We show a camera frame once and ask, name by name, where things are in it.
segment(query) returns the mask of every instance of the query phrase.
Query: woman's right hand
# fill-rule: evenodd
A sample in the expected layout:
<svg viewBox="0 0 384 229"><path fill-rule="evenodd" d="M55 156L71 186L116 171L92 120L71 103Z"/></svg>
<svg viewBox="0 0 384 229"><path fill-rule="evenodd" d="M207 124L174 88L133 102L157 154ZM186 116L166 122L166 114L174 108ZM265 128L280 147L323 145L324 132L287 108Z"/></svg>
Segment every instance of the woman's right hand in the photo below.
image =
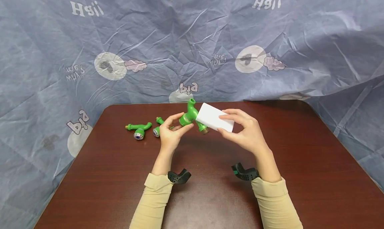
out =
<svg viewBox="0 0 384 229"><path fill-rule="evenodd" d="M237 143L245 150L252 152L255 156L269 151L259 123L255 118L240 109L226 109L223 110L223 112L228 115L219 116L220 119L232 120L244 127L239 133L227 132L223 128L218 128L218 132L220 132L225 139Z"/></svg>
<svg viewBox="0 0 384 229"><path fill-rule="evenodd" d="M239 109L227 109L223 112L228 115L219 116L223 120L232 120L244 127L239 133L227 132L223 128L217 130L224 138L237 143L256 157L256 169L264 181L271 183L281 180L280 172L277 168L272 151L265 142L262 130L258 121Z"/></svg>

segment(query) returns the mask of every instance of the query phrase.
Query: green plastic faucet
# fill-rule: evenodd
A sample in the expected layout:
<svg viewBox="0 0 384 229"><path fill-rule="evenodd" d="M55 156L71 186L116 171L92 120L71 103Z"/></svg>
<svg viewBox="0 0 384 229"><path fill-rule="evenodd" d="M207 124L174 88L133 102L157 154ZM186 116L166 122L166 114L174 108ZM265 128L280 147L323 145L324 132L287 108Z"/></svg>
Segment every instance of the green plastic faucet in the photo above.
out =
<svg viewBox="0 0 384 229"><path fill-rule="evenodd" d="M136 140L143 140L143 138L144 138L144 131L148 130L151 126L152 126L152 123L148 122L147 125L132 125L132 124L128 124L128 125L125 126L125 128L128 131L136 130L135 133L133 134L133 137Z"/></svg>
<svg viewBox="0 0 384 229"><path fill-rule="evenodd" d="M187 112L184 113L184 115L182 115L179 119L180 125L186 126L193 123L193 121L196 121L199 111L195 108L195 103L196 101L192 98L188 101ZM196 124L199 127L199 131L202 132L203 135L209 133L209 128L206 125L198 121L196 121Z"/></svg>
<svg viewBox="0 0 384 229"><path fill-rule="evenodd" d="M159 123L160 125L162 125L164 123L164 120L158 116L158 117L156 117L156 122ZM160 126L153 129L153 135L155 137L160 137Z"/></svg>

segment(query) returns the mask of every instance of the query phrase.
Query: woman's left hand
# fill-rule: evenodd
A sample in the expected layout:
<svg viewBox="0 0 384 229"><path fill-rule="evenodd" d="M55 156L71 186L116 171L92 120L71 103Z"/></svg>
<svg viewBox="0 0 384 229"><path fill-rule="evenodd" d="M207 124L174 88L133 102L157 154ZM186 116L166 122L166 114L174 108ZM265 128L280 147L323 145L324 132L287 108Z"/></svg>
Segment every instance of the woman's left hand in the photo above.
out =
<svg viewBox="0 0 384 229"><path fill-rule="evenodd" d="M168 117L167 120L165 120L160 126L160 151L173 153L177 148L177 145L179 145L181 137L194 126L193 123L191 123L186 126L179 125L171 128L173 126L173 122L178 121L182 115L184 115L184 112L172 115Z"/></svg>

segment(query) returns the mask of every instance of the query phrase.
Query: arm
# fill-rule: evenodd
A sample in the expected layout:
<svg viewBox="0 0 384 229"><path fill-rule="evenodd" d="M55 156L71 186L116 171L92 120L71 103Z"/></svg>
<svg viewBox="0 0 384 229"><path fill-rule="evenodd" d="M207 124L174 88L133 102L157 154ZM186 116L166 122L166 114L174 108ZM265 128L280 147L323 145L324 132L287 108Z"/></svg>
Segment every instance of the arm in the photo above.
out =
<svg viewBox="0 0 384 229"><path fill-rule="evenodd" d="M164 210L173 183L167 177L173 153L160 150L156 162L145 181L144 192L133 215L129 229L160 229Z"/></svg>
<svg viewBox="0 0 384 229"><path fill-rule="evenodd" d="M289 197L269 148L256 156L260 178L251 182L264 229L302 229L303 225Z"/></svg>
<svg viewBox="0 0 384 229"><path fill-rule="evenodd" d="M167 173L170 171L172 156L182 135L189 131L193 124L185 127L176 126L170 129L172 122L184 112L170 116L161 126L161 148L159 155L148 175L144 192L133 215L129 229L161 229L164 210L168 203L173 183Z"/></svg>
<svg viewBox="0 0 384 229"><path fill-rule="evenodd" d="M303 225L288 195L285 180L277 168L273 153L263 137L258 121L238 109L227 109L228 115L219 116L233 120L244 129L240 133L229 133L222 128L222 136L250 151L256 158L256 169L260 178L254 179L253 192L257 198L264 229L302 229Z"/></svg>

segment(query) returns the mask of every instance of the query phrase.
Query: faucet body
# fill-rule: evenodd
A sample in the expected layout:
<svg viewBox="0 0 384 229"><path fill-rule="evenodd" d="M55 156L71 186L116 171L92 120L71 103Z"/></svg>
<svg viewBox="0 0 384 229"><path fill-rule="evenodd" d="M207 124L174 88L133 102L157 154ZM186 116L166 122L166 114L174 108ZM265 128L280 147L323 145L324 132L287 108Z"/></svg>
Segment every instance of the faucet body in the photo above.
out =
<svg viewBox="0 0 384 229"><path fill-rule="evenodd" d="M133 134L133 137L136 140L143 140L144 133L145 133L144 131L148 130L151 126L152 126L152 123L148 122L147 125L132 125L132 124L128 124L127 126L125 126L125 128L128 131L136 130L135 133Z"/></svg>
<svg viewBox="0 0 384 229"><path fill-rule="evenodd" d="M187 104L187 112L184 113L179 119L180 125L186 126L193 121L196 121L197 115L199 111L195 108L196 101L194 99L190 99ZM209 129L206 125L200 123L199 121L196 121L197 126L199 127L199 131L203 133L203 135L207 134L209 132Z"/></svg>
<svg viewBox="0 0 384 229"><path fill-rule="evenodd" d="M161 117L156 117L156 122L162 125L164 123L164 120ZM160 126L154 128L153 130L153 135L155 137L160 137Z"/></svg>

